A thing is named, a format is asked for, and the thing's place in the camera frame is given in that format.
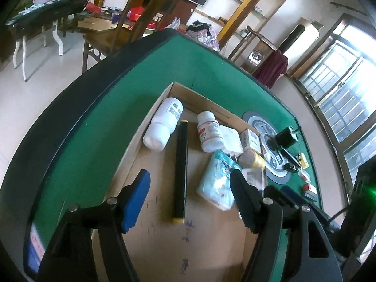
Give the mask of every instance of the cardboard box flap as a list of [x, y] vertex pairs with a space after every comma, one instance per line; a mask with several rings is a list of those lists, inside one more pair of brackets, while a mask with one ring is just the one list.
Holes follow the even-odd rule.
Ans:
[[140, 150], [140, 147], [143, 145], [142, 138], [147, 130], [147, 127], [149, 126], [158, 107], [161, 105], [163, 100], [168, 97], [172, 86], [173, 84], [170, 84], [158, 97], [158, 99], [150, 108], [149, 112], [147, 113], [142, 123], [136, 130], [136, 133], [134, 134], [132, 140], [130, 140], [129, 145], [125, 150], [125, 153], [119, 163], [117, 171], [112, 179], [110, 188], [108, 189], [104, 200], [112, 196], [117, 196], [123, 188], [125, 179], [119, 179], [119, 177], [122, 177], [120, 175], [127, 175], [129, 173], [129, 170], [136, 159], [138, 151]]
[[260, 133], [254, 127], [250, 126], [240, 117], [232, 114], [230, 111], [222, 108], [218, 104], [179, 84], [178, 82], [173, 84], [169, 96], [177, 98], [183, 103], [185, 109], [188, 109], [196, 114], [203, 111], [211, 111], [221, 125], [234, 128], [238, 131], [238, 133], [242, 133], [246, 129], [250, 129], [258, 136], [260, 135]]

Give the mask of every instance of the window frame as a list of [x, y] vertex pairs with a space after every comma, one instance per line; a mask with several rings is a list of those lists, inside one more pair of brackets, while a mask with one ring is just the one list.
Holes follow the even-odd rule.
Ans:
[[356, 70], [358, 65], [363, 59], [367, 59], [375, 63], [369, 56], [360, 52], [360, 57], [356, 62], [348, 69], [348, 71], [317, 101], [315, 101], [305, 86], [301, 83], [300, 78], [303, 74], [311, 71], [320, 59], [322, 59], [325, 54], [327, 54], [337, 42], [342, 42], [351, 49], [359, 52], [349, 41], [341, 37], [341, 33], [348, 25], [353, 25], [354, 27], [362, 30], [363, 32], [369, 34], [376, 39], [376, 29], [361, 21], [358, 18], [350, 16], [348, 14], [343, 14], [337, 23], [330, 29], [330, 31], [323, 37], [319, 44], [311, 51], [308, 56], [302, 60], [294, 69], [289, 71], [290, 77], [293, 78], [294, 84], [297, 86], [298, 90], [304, 95], [306, 101], [311, 106], [314, 114], [316, 115], [319, 123], [321, 123], [324, 133], [326, 133], [328, 138], [328, 143], [332, 146], [333, 155], [337, 161], [338, 168], [342, 174], [342, 184], [343, 184], [343, 193], [347, 198], [347, 204], [350, 200], [350, 195], [354, 188], [352, 183], [352, 178], [350, 170], [347, 166], [345, 159], [345, 152], [350, 148], [354, 147], [367, 133], [376, 128], [376, 111], [373, 112], [354, 132], [352, 132], [348, 137], [343, 139], [341, 142], [338, 142], [338, 139], [333, 132], [328, 120], [324, 116], [324, 113], [320, 110], [319, 106], [333, 94], [342, 83], [347, 81], [347, 79], [352, 75]]

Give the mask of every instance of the screw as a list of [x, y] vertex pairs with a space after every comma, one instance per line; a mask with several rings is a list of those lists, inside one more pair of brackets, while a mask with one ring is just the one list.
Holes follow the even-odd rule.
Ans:
[[264, 204], [272, 204], [273, 203], [273, 199], [271, 199], [269, 197], [265, 197], [264, 199], [262, 199], [262, 202]]
[[311, 208], [309, 206], [304, 205], [302, 206], [302, 211], [308, 213], [311, 211]]
[[76, 212], [78, 210], [78, 205], [71, 204], [70, 206], [68, 206], [68, 210], [69, 212]]
[[106, 200], [106, 203], [108, 204], [116, 204], [117, 203], [117, 198], [116, 197], [110, 197]]

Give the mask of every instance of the white pill bottle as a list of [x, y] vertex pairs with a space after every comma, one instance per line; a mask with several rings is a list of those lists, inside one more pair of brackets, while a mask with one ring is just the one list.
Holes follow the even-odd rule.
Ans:
[[219, 123], [210, 111], [197, 115], [197, 131], [201, 141], [201, 148], [206, 153], [213, 153], [224, 148], [224, 141]]
[[183, 112], [183, 104], [176, 98], [168, 97], [159, 106], [150, 122], [142, 141], [148, 149], [164, 150]]

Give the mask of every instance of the green felt surface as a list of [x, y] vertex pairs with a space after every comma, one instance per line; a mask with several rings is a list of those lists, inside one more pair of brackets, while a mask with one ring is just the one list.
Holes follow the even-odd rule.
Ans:
[[[132, 136], [171, 82], [193, 89], [239, 117], [246, 111], [257, 112], [278, 131], [297, 126], [282, 105], [242, 72], [200, 46], [175, 37], [136, 65], [77, 125], [48, 175], [34, 217], [45, 245], [68, 205], [84, 208], [102, 202]], [[298, 150], [312, 166], [304, 142], [291, 148], [296, 154]], [[306, 171], [317, 186], [312, 169]], [[281, 187], [271, 180], [269, 184]], [[299, 193], [302, 184], [298, 175], [287, 183]], [[282, 264], [284, 256], [278, 262]]]

